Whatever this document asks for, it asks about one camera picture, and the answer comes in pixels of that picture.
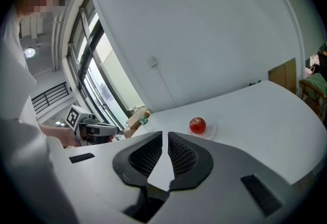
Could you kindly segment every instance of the ceiling light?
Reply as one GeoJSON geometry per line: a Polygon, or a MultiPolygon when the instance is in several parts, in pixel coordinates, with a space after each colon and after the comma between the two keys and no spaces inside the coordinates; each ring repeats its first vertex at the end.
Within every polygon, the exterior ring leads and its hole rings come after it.
{"type": "Polygon", "coordinates": [[[35,49],[28,48],[24,51],[26,58],[31,58],[35,55],[35,49]]]}

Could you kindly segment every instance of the table surface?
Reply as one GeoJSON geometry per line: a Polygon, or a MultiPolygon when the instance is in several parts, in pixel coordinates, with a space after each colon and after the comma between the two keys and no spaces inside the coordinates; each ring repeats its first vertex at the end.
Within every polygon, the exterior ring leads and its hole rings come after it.
{"type": "Polygon", "coordinates": [[[194,117],[215,123],[211,141],[239,148],[293,184],[308,174],[327,151],[327,131],[296,95],[270,82],[194,104],[153,113],[133,137],[162,131],[162,156],[148,182],[169,189],[174,173],[168,156],[169,131],[189,133],[194,117]]]}

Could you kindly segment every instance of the green cloth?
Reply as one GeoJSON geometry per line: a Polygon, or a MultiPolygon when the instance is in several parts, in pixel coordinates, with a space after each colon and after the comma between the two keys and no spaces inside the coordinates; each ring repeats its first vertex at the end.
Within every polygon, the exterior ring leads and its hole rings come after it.
{"type": "MultiPolygon", "coordinates": [[[[325,96],[327,96],[327,82],[320,73],[312,74],[311,76],[304,79],[308,84],[314,86],[320,90],[325,96]]],[[[309,87],[306,87],[306,92],[312,99],[318,99],[317,94],[309,87]]]]}

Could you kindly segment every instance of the apple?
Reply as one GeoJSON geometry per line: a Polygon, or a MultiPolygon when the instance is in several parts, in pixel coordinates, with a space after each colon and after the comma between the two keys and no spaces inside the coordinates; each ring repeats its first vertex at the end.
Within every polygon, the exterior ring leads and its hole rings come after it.
{"type": "Polygon", "coordinates": [[[195,134],[202,134],[205,131],[205,121],[203,118],[193,118],[190,121],[190,130],[195,134]]]}

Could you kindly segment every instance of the white plate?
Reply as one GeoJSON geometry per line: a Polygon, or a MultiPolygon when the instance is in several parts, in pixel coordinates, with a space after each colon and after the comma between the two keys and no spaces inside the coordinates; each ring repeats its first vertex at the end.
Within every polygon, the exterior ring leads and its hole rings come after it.
{"type": "Polygon", "coordinates": [[[190,130],[190,127],[189,127],[188,134],[199,137],[199,138],[203,138],[205,140],[211,140],[216,134],[216,130],[217,130],[216,124],[212,121],[207,122],[207,120],[205,120],[205,123],[206,123],[206,128],[205,128],[204,133],[195,134],[190,130]]]}

